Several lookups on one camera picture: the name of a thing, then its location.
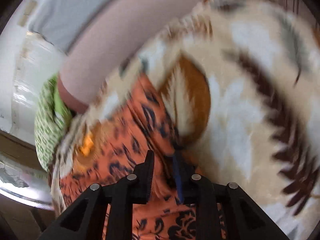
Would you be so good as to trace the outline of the orange black floral garment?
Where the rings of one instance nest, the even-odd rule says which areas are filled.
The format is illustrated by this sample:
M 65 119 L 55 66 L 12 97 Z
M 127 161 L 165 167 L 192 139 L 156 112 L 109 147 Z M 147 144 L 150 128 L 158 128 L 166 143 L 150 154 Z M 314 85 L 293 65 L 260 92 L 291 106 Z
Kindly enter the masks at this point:
M 183 205 L 171 183 L 170 157 L 177 144 L 200 137 L 208 124 L 210 94 L 192 104 L 191 130 L 181 135 L 163 99 L 145 74 L 133 85 L 129 99 L 110 119 L 97 121 L 84 133 L 72 153 L 71 170 L 59 177 L 66 206 L 93 183 L 106 186 L 131 174 L 155 153 L 151 198 L 133 207 L 133 239 L 194 239 L 196 209 Z

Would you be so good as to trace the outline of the stained glass wooden door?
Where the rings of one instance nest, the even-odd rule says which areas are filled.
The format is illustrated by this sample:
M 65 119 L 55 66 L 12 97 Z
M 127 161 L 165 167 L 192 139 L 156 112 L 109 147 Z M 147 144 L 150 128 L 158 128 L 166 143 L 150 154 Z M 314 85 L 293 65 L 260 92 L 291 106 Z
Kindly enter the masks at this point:
M 37 239 L 54 219 L 35 147 L 1 131 L 1 239 Z

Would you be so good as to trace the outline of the green checkered pillow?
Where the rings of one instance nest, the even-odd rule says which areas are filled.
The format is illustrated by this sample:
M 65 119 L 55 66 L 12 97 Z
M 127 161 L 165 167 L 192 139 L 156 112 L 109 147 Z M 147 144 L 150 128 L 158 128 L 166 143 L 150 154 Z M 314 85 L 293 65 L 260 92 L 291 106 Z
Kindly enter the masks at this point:
M 55 74 L 43 83 L 34 121 L 37 158 L 47 172 L 53 162 L 56 146 L 65 135 L 71 120 L 71 111 L 60 97 Z

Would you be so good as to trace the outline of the leaf pattern beige blanket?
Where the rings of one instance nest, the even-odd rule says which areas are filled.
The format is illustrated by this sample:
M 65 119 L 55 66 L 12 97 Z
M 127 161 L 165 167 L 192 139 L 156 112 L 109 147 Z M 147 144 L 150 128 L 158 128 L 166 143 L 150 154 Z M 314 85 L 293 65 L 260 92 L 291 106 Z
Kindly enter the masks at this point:
M 200 3 L 112 70 L 56 146 L 49 184 L 57 214 L 69 207 L 59 177 L 71 170 L 76 144 L 125 104 L 142 74 L 181 135 L 191 130 L 192 104 L 210 94 L 204 131 L 174 153 L 214 183 L 240 185 L 289 239 L 311 236 L 319 222 L 319 45 L 310 25 L 260 0 Z

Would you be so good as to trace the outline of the pink bolster cushion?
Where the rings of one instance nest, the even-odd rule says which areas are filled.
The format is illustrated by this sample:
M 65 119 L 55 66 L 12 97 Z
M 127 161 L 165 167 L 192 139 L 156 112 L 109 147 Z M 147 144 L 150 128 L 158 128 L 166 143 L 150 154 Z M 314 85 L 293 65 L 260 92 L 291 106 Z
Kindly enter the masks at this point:
M 79 36 L 59 71 L 62 101 L 84 113 L 105 78 L 173 18 L 201 0 L 112 0 Z

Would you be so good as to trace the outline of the grey pillow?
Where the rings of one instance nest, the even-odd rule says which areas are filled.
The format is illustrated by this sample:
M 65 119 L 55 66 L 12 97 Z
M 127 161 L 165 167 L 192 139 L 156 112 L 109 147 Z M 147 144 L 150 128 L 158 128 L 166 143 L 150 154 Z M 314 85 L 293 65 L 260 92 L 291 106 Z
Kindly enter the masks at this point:
M 112 0 L 46 0 L 29 25 L 64 53 L 68 52 L 81 32 Z

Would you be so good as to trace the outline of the beige wall switch plate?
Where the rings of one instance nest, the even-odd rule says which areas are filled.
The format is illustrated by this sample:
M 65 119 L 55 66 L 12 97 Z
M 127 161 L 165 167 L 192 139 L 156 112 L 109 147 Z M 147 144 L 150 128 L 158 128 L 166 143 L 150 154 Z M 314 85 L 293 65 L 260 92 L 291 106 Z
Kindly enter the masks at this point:
M 33 11 L 37 7 L 37 1 L 36 0 L 30 0 L 27 5 L 25 6 L 23 15 L 20 17 L 18 21 L 18 25 L 21 27 L 24 27 L 26 23 L 28 22 L 29 17 L 33 13 Z

